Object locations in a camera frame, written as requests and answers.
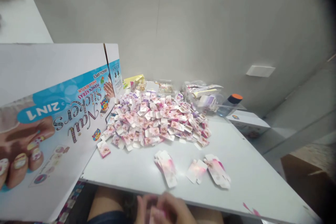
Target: floor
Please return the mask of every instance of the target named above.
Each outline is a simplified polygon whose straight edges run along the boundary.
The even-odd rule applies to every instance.
[[[336,183],[336,144],[322,145],[311,143],[291,153],[312,165],[321,168]]]

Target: hand illustration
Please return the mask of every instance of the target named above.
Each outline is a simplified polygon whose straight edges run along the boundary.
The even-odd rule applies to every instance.
[[[0,133],[0,190],[20,184],[28,170],[38,169],[43,163],[40,142],[53,136],[53,118],[45,117],[31,124],[18,124],[10,131]]]
[[[110,81],[105,82],[104,84],[104,90],[106,92],[106,95],[110,98],[114,97],[113,87]]]

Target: fingernail illustration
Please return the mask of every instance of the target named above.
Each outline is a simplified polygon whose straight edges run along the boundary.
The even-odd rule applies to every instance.
[[[0,176],[5,172],[8,165],[9,165],[8,159],[0,160]]]
[[[32,160],[36,161],[37,159],[39,159],[42,155],[42,152],[40,150],[40,148],[36,148],[35,150],[33,150],[33,154],[32,154]]]
[[[30,150],[34,149],[36,146],[37,146],[37,143],[31,142],[30,144],[28,144],[27,150],[30,151]]]
[[[16,156],[15,160],[14,160],[14,169],[20,169],[21,167],[23,167],[26,164],[26,154],[21,153],[19,155]]]

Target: cartoon character sticker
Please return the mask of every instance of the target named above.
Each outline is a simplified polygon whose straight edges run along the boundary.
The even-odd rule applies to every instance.
[[[92,138],[93,138],[93,140],[94,141],[97,141],[99,138],[100,138],[100,134],[101,134],[102,132],[100,131],[100,129],[97,129],[95,132],[94,132],[94,134],[92,135]]]
[[[101,109],[102,109],[103,111],[107,110],[108,105],[109,105],[109,101],[107,100],[106,96],[105,96],[104,99],[101,101],[100,105],[101,105],[101,107],[102,107]]]

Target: white wall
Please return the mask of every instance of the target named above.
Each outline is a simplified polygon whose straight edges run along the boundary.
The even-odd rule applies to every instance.
[[[336,58],[326,62],[276,110],[267,115],[272,126],[252,145],[267,159],[280,158],[336,130]]]
[[[314,141],[314,144],[330,145],[336,143],[336,131],[327,134],[320,139]]]
[[[35,1],[54,42],[118,43],[123,77],[221,84],[259,116],[335,52],[326,0]]]
[[[0,43],[52,43],[34,0],[0,0]]]

